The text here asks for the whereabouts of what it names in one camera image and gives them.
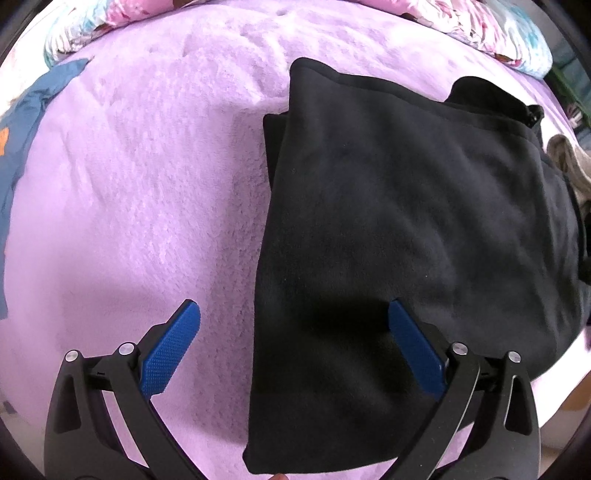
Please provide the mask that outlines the grey beige garment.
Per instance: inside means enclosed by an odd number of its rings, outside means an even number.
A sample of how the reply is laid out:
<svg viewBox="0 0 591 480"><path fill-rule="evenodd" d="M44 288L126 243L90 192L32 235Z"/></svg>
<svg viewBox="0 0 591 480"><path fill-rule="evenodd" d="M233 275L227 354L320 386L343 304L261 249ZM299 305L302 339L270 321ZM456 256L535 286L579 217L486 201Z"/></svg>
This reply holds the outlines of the grey beige garment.
<svg viewBox="0 0 591 480"><path fill-rule="evenodd" d="M547 144L547 154L566 174L581 209L590 205L591 159L590 154L577 142L572 143L564 135L554 135Z"/></svg>

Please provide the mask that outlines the large black garment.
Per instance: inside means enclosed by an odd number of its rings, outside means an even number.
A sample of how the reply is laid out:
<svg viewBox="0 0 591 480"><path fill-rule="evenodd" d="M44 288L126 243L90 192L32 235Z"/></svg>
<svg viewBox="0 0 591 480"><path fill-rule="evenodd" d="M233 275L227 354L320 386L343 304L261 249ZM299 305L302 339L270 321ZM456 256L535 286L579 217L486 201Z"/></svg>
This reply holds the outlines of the large black garment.
<svg viewBox="0 0 591 480"><path fill-rule="evenodd" d="M435 405L389 305L531 377L590 317L574 192L542 146L543 108L478 77L448 98L301 58L263 119L270 209L254 294L253 474L397 457Z"/></svg>

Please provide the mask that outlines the teal blue garment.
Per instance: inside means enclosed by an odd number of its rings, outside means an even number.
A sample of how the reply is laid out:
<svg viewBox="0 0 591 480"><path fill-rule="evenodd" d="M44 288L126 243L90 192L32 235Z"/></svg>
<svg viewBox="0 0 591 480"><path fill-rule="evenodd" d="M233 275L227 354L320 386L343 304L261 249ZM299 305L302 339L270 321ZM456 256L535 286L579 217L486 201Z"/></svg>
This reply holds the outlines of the teal blue garment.
<svg viewBox="0 0 591 480"><path fill-rule="evenodd" d="M5 248L10 231L16 186L24 174L28 154L50 102L77 76L89 59L53 67L21 94L1 117L1 319L8 317L5 297Z"/></svg>

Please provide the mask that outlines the pink floral quilt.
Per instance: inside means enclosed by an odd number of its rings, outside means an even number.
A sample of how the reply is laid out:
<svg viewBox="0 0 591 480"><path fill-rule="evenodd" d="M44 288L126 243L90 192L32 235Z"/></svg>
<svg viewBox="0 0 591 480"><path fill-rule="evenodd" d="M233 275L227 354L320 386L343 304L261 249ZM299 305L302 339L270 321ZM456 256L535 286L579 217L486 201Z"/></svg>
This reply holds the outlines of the pink floral quilt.
<svg viewBox="0 0 591 480"><path fill-rule="evenodd" d="M44 62L51 68L112 30L194 4L193 1L78 1L50 29L44 41ZM509 1L401 0L361 4L444 33L538 80L553 65L551 49L539 27Z"/></svg>

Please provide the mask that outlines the purple fluffy bed blanket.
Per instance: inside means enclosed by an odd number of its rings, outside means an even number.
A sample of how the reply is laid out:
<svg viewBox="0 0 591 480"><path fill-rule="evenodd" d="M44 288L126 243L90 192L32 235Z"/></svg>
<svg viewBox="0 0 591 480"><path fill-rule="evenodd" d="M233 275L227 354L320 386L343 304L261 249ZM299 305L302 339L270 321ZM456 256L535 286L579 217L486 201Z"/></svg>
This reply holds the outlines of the purple fluffy bed blanket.
<svg viewBox="0 0 591 480"><path fill-rule="evenodd" d="M113 352L191 298L201 328L155 406L212 479L245 479L253 292L270 202L263 116L300 57L442 100L462 76L552 92L450 37L349 1L219 1L114 31L52 100L5 246L1 390L43 428L64 354Z"/></svg>

